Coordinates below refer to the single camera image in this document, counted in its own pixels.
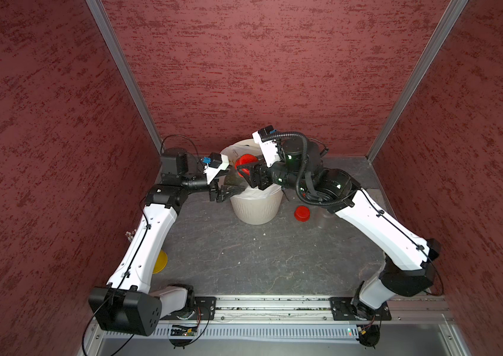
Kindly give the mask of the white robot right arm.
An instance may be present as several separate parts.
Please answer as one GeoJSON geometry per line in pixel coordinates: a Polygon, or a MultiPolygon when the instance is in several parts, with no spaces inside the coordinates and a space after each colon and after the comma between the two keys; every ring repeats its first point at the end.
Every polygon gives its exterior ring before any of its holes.
{"type": "Polygon", "coordinates": [[[292,189],[303,204],[347,221],[384,252],[382,270],[362,282],[351,300],[354,314],[369,318],[392,297],[413,297],[434,285],[434,261],[440,253],[436,240],[404,227],[347,172],[324,167],[323,154],[304,134],[268,126],[252,137],[263,159],[238,167],[251,187],[292,189]]]}

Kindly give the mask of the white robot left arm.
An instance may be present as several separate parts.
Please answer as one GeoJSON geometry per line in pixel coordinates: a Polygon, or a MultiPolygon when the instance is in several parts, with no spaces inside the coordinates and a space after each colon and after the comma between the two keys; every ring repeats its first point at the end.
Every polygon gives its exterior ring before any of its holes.
{"type": "Polygon", "coordinates": [[[221,188],[219,179],[230,170],[226,155],[202,158],[202,169],[191,167],[183,148],[170,148],[161,156],[159,182],[143,200],[137,232],[106,286],[92,290],[88,302],[99,327],[106,332],[149,336],[170,314],[193,315],[197,310],[193,286],[175,284],[150,294],[151,279],[163,243],[190,194],[206,192],[221,203],[236,192],[221,188]]]}

